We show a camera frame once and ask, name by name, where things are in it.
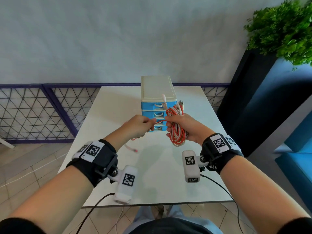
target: planter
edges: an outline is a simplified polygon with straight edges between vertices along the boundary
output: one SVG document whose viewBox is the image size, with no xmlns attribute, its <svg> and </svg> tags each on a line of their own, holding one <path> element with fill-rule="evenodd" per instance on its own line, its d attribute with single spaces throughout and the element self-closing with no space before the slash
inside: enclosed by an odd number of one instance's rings
<svg viewBox="0 0 312 234">
<path fill-rule="evenodd" d="M 217 112 L 248 157 L 311 94 L 312 67 L 245 51 Z"/>
</svg>

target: white table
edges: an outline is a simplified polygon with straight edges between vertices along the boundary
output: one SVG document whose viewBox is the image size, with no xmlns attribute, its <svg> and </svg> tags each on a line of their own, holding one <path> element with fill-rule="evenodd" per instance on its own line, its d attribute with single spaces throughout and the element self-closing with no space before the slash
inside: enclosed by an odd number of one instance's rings
<svg viewBox="0 0 312 234">
<path fill-rule="evenodd" d="M 177 99 L 185 104 L 188 113 L 218 133 L 225 133 L 219 119 L 200 87 L 174 87 Z M 87 141 L 99 140 L 119 128 L 135 114 L 141 114 L 140 87 L 102 87 L 75 139 L 60 171 L 72 155 Z M 182 164 L 182 151 L 194 150 L 197 155 L 201 146 L 186 141 L 175 147 L 166 132 L 149 132 L 144 137 L 127 143 L 138 149 L 134 153 L 124 146 L 118 151 L 118 167 L 129 164 L 138 168 L 136 187 L 130 205 L 182 204 L 232 201 L 230 196 L 212 181 L 201 177 L 199 183 L 186 183 Z M 204 171 L 220 185 L 223 181 L 216 172 Z M 92 207 L 104 195 L 115 192 L 117 183 L 105 179 L 93 190 L 83 207 Z M 117 206 L 113 196 L 99 203 L 101 206 Z"/>
</svg>

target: drawer handle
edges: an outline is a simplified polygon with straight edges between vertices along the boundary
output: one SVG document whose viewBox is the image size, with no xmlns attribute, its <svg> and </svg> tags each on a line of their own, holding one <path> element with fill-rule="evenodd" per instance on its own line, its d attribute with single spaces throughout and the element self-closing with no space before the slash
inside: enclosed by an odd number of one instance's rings
<svg viewBox="0 0 312 234">
<path fill-rule="evenodd" d="M 161 117 L 162 115 L 163 115 L 163 112 L 161 112 L 161 113 L 159 113 L 159 114 L 154 113 L 154 116 L 155 116 L 155 117 Z"/>
</svg>

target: hand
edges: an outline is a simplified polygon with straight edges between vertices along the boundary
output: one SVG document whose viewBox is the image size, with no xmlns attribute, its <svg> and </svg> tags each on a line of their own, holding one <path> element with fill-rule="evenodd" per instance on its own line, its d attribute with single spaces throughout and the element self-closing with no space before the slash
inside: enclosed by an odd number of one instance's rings
<svg viewBox="0 0 312 234">
<path fill-rule="evenodd" d="M 129 121 L 125 122 L 121 129 L 126 131 L 129 135 L 129 139 L 140 138 L 144 136 L 149 130 L 154 130 L 156 124 L 156 118 L 149 119 L 141 115 L 135 115 Z"/>
<path fill-rule="evenodd" d="M 150 129 L 154 130 L 156 119 L 149 119 L 141 115 L 135 115 L 129 121 L 125 122 L 117 130 L 110 133 L 104 138 L 116 150 L 116 152 L 127 143 L 128 140 L 133 138 L 140 138 L 144 136 Z"/>
<path fill-rule="evenodd" d="M 201 124 L 199 121 L 196 121 L 188 114 L 184 114 L 183 116 L 167 116 L 165 117 L 165 120 L 167 121 L 166 126 L 168 126 L 168 132 L 172 131 L 172 124 L 170 122 L 179 123 L 181 127 L 189 133 L 187 140 L 193 141 L 200 146 L 202 146 L 202 143 L 207 137 L 215 133 L 213 130 Z"/>
</svg>

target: qr code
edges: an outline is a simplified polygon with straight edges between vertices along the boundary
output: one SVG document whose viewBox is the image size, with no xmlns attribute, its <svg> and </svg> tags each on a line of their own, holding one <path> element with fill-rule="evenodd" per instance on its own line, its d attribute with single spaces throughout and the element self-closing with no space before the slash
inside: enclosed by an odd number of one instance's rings
<svg viewBox="0 0 312 234">
<path fill-rule="evenodd" d="M 87 149 L 87 151 L 85 153 L 95 157 L 97 155 L 97 153 L 99 152 L 99 150 L 100 150 L 100 147 L 97 147 L 97 146 L 92 144 L 92 145 L 90 145 L 90 147 Z"/>
<path fill-rule="evenodd" d="M 130 175 L 130 174 L 125 174 L 124 175 L 124 180 L 122 181 L 122 183 L 124 185 L 127 185 L 127 186 L 133 186 L 133 182 L 135 180 L 135 176 L 134 175 Z"/>
<path fill-rule="evenodd" d="M 213 141 L 213 143 L 216 145 L 217 148 L 220 148 L 220 147 L 225 145 L 225 143 L 222 139 L 216 139 Z"/>
<path fill-rule="evenodd" d="M 193 164 L 195 164 L 194 156 L 185 157 L 185 162 L 186 162 L 186 165 L 193 165 Z"/>
<path fill-rule="evenodd" d="M 189 182 L 198 182 L 198 178 L 189 178 Z"/>
<path fill-rule="evenodd" d="M 232 140 L 232 138 L 229 137 L 225 137 L 226 140 L 230 143 L 230 144 L 235 144 L 234 140 Z"/>
<path fill-rule="evenodd" d="M 84 151 L 84 149 L 88 146 L 88 144 L 85 144 L 84 146 L 81 147 L 81 149 L 79 149 L 77 151 L 77 153 L 81 153 L 82 151 Z"/>
</svg>

